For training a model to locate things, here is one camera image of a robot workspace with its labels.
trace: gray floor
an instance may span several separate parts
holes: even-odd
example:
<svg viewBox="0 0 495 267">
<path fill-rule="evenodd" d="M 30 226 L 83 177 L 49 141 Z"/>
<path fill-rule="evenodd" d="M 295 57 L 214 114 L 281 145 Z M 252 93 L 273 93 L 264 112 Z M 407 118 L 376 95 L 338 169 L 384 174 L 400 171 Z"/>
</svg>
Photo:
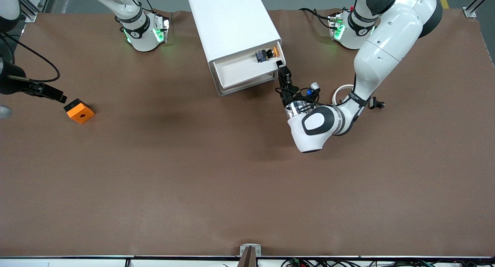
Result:
<svg viewBox="0 0 495 267">
<path fill-rule="evenodd" d="M 350 6 L 354 0 L 262 0 L 268 10 L 297 10 L 302 7 L 329 9 Z M 462 8 L 472 0 L 447 0 L 451 8 Z M 190 11 L 187 0 L 150 0 L 152 6 L 163 11 Z M 50 0 L 50 12 L 54 13 L 110 13 L 96 0 Z M 495 53 L 495 0 L 487 0 L 476 12 L 481 24 L 481 32 L 490 53 Z M 8 49 L 0 41 L 0 53 Z"/>
<path fill-rule="evenodd" d="M 447 0 L 450 8 L 463 8 L 474 0 Z M 492 56 L 495 55 L 495 0 L 486 0 L 476 11 L 477 20 L 481 24 L 481 33 L 486 47 Z"/>
</svg>

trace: white cable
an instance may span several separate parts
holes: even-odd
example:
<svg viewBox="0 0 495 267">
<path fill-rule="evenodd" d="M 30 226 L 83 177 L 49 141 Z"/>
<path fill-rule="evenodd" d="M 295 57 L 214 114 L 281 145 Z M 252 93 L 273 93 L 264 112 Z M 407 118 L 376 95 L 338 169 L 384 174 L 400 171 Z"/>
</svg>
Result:
<svg viewBox="0 0 495 267">
<path fill-rule="evenodd" d="M 346 85 L 342 85 L 342 86 L 338 87 L 337 90 L 335 90 L 335 93 L 334 93 L 334 95 L 332 97 L 332 104 L 333 105 L 337 105 L 337 99 L 336 98 L 337 98 L 337 93 L 340 90 L 343 90 L 343 89 L 352 89 L 352 88 L 354 88 L 354 85 L 352 85 L 352 84 L 346 84 Z"/>
</svg>

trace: brown table surface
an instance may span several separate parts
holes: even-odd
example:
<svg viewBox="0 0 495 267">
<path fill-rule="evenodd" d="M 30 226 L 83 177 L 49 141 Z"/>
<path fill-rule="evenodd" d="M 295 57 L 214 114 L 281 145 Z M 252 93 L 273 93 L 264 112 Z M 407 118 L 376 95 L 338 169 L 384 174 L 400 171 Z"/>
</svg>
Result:
<svg viewBox="0 0 495 267">
<path fill-rule="evenodd" d="M 270 11 L 296 85 L 323 99 L 355 51 L 302 11 Z M 495 71 L 476 20 L 445 10 L 344 137 L 301 154 L 269 82 L 220 98 L 191 13 L 139 53 L 111 14 L 40 14 L 22 41 L 97 114 L 2 96 L 0 255 L 495 253 Z M 18 47 L 31 78 L 53 70 Z"/>
</svg>

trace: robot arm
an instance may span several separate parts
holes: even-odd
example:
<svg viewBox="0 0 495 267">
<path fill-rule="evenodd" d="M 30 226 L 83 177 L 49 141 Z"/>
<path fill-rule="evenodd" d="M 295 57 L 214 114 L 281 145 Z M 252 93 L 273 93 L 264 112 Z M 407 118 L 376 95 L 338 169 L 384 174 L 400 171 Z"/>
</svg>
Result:
<svg viewBox="0 0 495 267">
<path fill-rule="evenodd" d="M 364 26 L 376 21 L 375 15 L 380 15 L 380 25 L 375 30 Z M 344 15 L 343 26 L 334 33 L 342 45 L 360 48 L 354 59 L 354 88 L 340 105 L 320 105 L 311 111 L 305 109 L 311 102 L 306 99 L 290 104 L 295 110 L 286 105 L 286 111 L 294 111 L 288 114 L 288 124 L 297 148 L 304 153 L 318 151 L 330 136 L 348 133 L 373 92 L 441 16 L 438 0 L 357 0 L 357 9 Z"/>
<path fill-rule="evenodd" d="M 0 0 L 0 33 L 10 38 L 7 32 L 17 25 L 20 13 L 19 0 Z M 43 83 L 43 80 L 26 78 L 26 73 L 23 69 L 4 61 L 0 57 L 0 94 L 14 94 L 16 92 L 49 98 L 61 103 L 65 103 L 67 99 L 62 91 Z M 0 106 L 0 118 L 8 117 L 9 114 L 10 109 Z"/>
<path fill-rule="evenodd" d="M 14 29 L 20 16 L 19 0 L 0 0 L 0 33 Z"/>
<path fill-rule="evenodd" d="M 110 9 L 124 27 L 127 41 L 138 51 L 154 50 L 166 43 L 169 19 L 143 10 L 133 0 L 97 0 Z"/>
</svg>

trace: wire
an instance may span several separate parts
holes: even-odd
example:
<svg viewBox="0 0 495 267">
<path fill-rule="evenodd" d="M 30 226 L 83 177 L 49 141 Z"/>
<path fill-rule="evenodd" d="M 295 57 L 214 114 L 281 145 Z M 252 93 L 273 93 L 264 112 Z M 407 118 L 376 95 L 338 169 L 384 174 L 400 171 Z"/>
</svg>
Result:
<svg viewBox="0 0 495 267">
<path fill-rule="evenodd" d="M 344 262 L 344 263 L 347 263 L 351 266 L 354 266 L 354 267 L 361 267 L 360 265 L 354 263 L 354 262 L 351 262 L 351 261 L 347 261 L 347 260 L 340 260 L 341 262 Z"/>
<path fill-rule="evenodd" d="M 311 88 L 301 88 L 299 91 L 302 91 L 302 90 L 312 90 L 313 92 L 316 92 L 315 90 L 311 89 Z M 319 103 L 318 101 L 313 101 L 312 99 L 308 98 L 307 96 L 303 96 L 300 92 L 294 92 L 292 90 L 289 90 L 287 88 L 280 88 L 280 87 L 277 87 L 275 88 L 275 91 L 280 94 L 282 91 L 286 91 L 286 92 L 289 92 L 289 93 L 292 93 L 293 95 L 297 95 L 298 96 L 298 99 L 302 99 L 304 101 L 306 101 L 307 103 L 309 104 L 318 104 L 318 105 L 327 105 L 327 106 L 330 106 L 329 104 L 325 104 L 325 103 Z"/>
<path fill-rule="evenodd" d="M 136 1 L 135 1 L 135 0 L 132 0 L 132 1 L 133 1 L 133 2 L 134 2 L 134 4 L 136 4 L 136 6 L 138 6 L 138 7 L 142 7 L 142 6 L 143 6 L 143 4 L 141 4 L 141 2 L 139 2 L 139 1 L 138 1 L 138 3 L 139 3 L 139 4 L 138 4 L 138 3 L 136 3 Z"/>
<path fill-rule="evenodd" d="M 148 2 L 148 6 L 150 6 L 150 10 L 153 9 L 152 5 L 150 4 L 150 1 L 149 0 L 146 0 L 146 2 Z"/>
<path fill-rule="evenodd" d="M 33 82 L 52 82 L 52 81 L 55 81 L 55 80 L 58 80 L 60 78 L 60 71 L 57 69 L 57 67 L 51 63 L 48 59 L 46 59 L 45 57 L 43 57 L 41 54 L 37 53 L 36 51 L 32 50 L 30 47 L 28 47 L 27 45 L 25 45 L 24 43 L 21 43 L 19 42 L 18 40 L 12 38 L 11 35 L 7 34 L 7 33 L 3 33 L 5 36 L 7 36 L 9 39 L 11 39 L 12 41 L 18 43 L 18 45 L 21 45 L 23 48 L 26 48 L 27 50 L 29 50 L 30 52 L 34 53 L 35 55 L 37 55 L 38 57 L 40 57 L 41 59 L 43 59 L 46 63 L 50 64 L 50 66 L 52 66 L 52 68 L 57 72 L 57 76 L 55 78 L 52 78 L 52 79 L 45 79 L 45 80 L 36 80 L 36 79 L 29 79 L 30 81 L 33 81 Z"/>
<path fill-rule="evenodd" d="M 328 267 L 328 263 L 325 261 L 318 261 L 317 260 L 316 262 L 318 262 L 318 264 L 321 265 L 322 267 Z"/>
<path fill-rule="evenodd" d="M 12 64 L 15 65 L 15 56 L 14 56 L 14 50 L 12 49 L 12 47 L 10 46 L 9 42 L 7 42 L 7 40 L 5 40 L 5 37 L 2 36 L 0 37 L 2 39 L 2 41 L 5 43 L 5 45 L 7 45 L 7 47 L 9 48 L 10 50 L 10 57 L 12 58 Z"/>
<path fill-rule="evenodd" d="M 320 21 L 320 23 L 321 23 L 323 26 L 327 27 L 328 29 L 337 30 L 337 28 L 336 28 L 336 27 L 332 27 L 332 26 L 326 25 L 326 24 L 323 22 L 323 20 L 321 20 L 321 19 L 326 19 L 326 20 L 328 20 L 328 17 L 324 17 L 323 15 L 318 14 L 318 12 L 316 12 L 316 9 L 313 9 L 313 10 L 311 11 L 311 10 L 310 10 L 310 9 L 308 9 L 308 8 L 300 8 L 300 9 L 299 9 L 299 11 L 308 11 L 308 12 L 310 12 L 312 15 L 314 15 L 314 16 L 315 16 L 315 17 L 316 17 L 316 18 Z"/>
<path fill-rule="evenodd" d="M 353 88 L 354 88 L 354 85 L 352 85 L 352 84 L 346 84 L 346 85 L 342 85 L 342 86 L 338 87 L 337 90 L 335 90 L 334 95 L 332 96 L 332 104 L 337 105 L 337 93 L 340 90 L 353 89 Z"/>
<path fill-rule="evenodd" d="M 343 266 L 343 267 L 348 267 L 347 265 L 344 265 L 344 264 L 343 264 L 342 262 L 340 262 L 340 261 L 334 261 L 334 262 L 335 262 L 335 263 L 334 263 L 334 264 L 332 264 L 332 266 L 335 266 L 335 265 L 341 265 L 341 266 Z"/>
<path fill-rule="evenodd" d="M 19 37 L 19 38 L 21 37 L 21 35 L 11 35 L 11 36 L 12 36 L 12 37 Z"/>
<path fill-rule="evenodd" d="M 473 9 L 473 11 L 474 11 L 474 10 L 476 10 L 476 9 L 478 9 L 478 7 L 479 7 L 479 6 L 481 6 L 481 4 L 483 4 L 485 1 L 486 1 L 486 0 L 482 0 L 482 1 L 481 1 L 481 2 L 480 2 L 480 3 L 479 3 L 479 4 L 478 4 L 478 5 L 477 5 L 474 9 Z"/>
<path fill-rule="evenodd" d="M 319 17 L 321 19 L 328 19 L 328 17 L 324 17 L 323 15 L 319 15 L 317 12 L 316 12 L 316 9 L 314 10 L 310 10 L 308 8 L 300 8 L 299 11 L 307 11 L 307 12 L 310 12 L 312 15 L 314 15 L 315 17 Z"/>
</svg>

